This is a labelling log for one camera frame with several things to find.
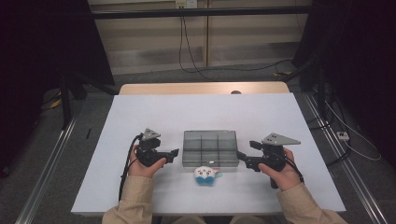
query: hand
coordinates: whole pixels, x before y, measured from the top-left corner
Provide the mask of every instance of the hand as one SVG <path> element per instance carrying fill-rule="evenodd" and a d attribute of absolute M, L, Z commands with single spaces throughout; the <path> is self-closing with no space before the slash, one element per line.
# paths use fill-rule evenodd
<path fill-rule="evenodd" d="M 134 145 L 132 147 L 131 159 L 130 159 L 132 165 L 129 168 L 128 175 L 136 175 L 136 176 L 152 178 L 155 172 L 160 170 L 166 164 L 166 158 L 161 158 L 160 160 L 152 164 L 150 167 L 146 167 L 145 165 L 140 163 L 139 160 L 137 160 L 135 153 L 137 148 L 138 145 Z"/>
<path fill-rule="evenodd" d="M 291 160 L 294 161 L 293 153 L 288 150 L 287 148 L 285 149 L 285 154 L 286 156 Z M 271 178 L 273 178 L 277 184 L 277 186 L 280 188 L 280 190 L 287 190 L 291 189 L 294 186 L 297 186 L 301 183 L 300 177 L 297 175 L 295 170 L 289 166 L 286 163 L 285 168 L 283 168 L 282 171 L 278 172 L 270 168 L 269 166 L 260 163 L 259 164 L 260 170 L 265 173 L 266 175 L 269 175 Z"/>

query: sleeve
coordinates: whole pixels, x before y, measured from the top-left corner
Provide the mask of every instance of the sleeve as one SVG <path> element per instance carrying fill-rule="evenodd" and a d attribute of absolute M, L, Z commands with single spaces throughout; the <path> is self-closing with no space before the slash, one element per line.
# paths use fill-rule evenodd
<path fill-rule="evenodd" d="M 277 198 L 286 220 L 290 223 L 346 223 L 334 211 L 321 209 L 303 183 L 279 192 Z"/>
<path fill-rule="evenodd" d="M 153 190 L 152 178 L 127 176 L 119 205 L 105 212 L 102 223 L 150 224 Z"/>

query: toy face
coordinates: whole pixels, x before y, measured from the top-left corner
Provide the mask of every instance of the toy face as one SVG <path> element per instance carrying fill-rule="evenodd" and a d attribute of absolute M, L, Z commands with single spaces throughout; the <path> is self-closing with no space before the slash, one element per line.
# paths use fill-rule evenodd
<path fill-rule="evenodd" d="M 194 171 L 195 181 L 199 185 L 213 185 L 215 181 L 216 172 L 213 168 L 208 166 L 201 166 Z"/>

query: person's left hand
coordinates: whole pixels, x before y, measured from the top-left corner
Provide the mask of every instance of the person's left hand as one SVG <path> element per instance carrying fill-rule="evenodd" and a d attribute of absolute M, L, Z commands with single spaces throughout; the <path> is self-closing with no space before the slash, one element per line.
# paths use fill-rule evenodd
<path fill-rule="evenodd" d="M 139 160 L 136 159 L 136 149 L 138 148 L 138 145 L 134 145 L 132 147 L 132 152 L 131 152 L 131 159 L 130 161 L 133 162 L 131 167 L 129 168 L 128 175 L 136 175 L 136 176 L 143 176 L 143 177 L 148 177 L 152 178 L 158 170 L 160 170 L 165 164 L 166 164 L 166 158 L 162 158 L 152 164 L 150 167 L 147 167 L 140 163 Z"/>

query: white table surface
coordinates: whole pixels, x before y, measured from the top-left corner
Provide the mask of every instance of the white table surface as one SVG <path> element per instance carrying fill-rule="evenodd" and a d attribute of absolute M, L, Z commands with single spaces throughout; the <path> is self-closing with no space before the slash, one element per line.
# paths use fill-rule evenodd
<path fill-rule="evenodd" d="M 240 161 L 234 172 L 224 172 L 213 187 L 198 186 L 193 172 L 183 168 L 183 133 L 187 130 L 234 130 L 238 149 L 261 156 L 249 147 L 270 133 L 301 141 L 287 146 L 304 175 L 306 186 L 320 207 L 345 211 L 344 204 L 308 130 L 292 93 L 119 95 L 106 124 L 72 213 L 101 216 L 118 204 L 120 175 L 134 137 L 146 128 L 162 136 L 159 151 L 180 148 L 174 163 L 154 176 L 153 214 L 158 216 L 265 215 L 281 212 L 279 189 L 270 178 L 247 169 Z"/>

